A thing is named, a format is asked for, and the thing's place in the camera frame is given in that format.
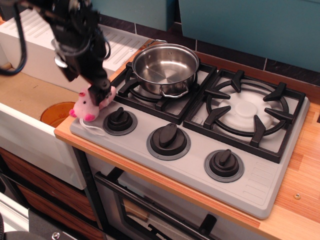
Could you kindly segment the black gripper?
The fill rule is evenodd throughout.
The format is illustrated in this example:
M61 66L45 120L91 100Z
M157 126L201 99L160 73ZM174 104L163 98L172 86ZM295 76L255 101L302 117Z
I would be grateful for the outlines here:
M56 65L71 82L82 76L90 83L88 93L92 103L99 106L111 93L111 82L103 68L103 62L111 55L111 47L102 30L96 29L89 38L82 39L80 47L71 47L51 41L55 48Z

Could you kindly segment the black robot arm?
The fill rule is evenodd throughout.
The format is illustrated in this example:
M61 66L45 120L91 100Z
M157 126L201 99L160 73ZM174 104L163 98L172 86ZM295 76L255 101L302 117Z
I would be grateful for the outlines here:
M27 47L19 6L35 10L53 33L55 64L68 81L82 76L91 86L89 96L98 106L111 94L111 82L103 68L110 57L111 47L99 27L100 13L89 0L2 0L1 5L12 9L20 42L20 62L13 70L0 70L3 76L13 76L27 62Z

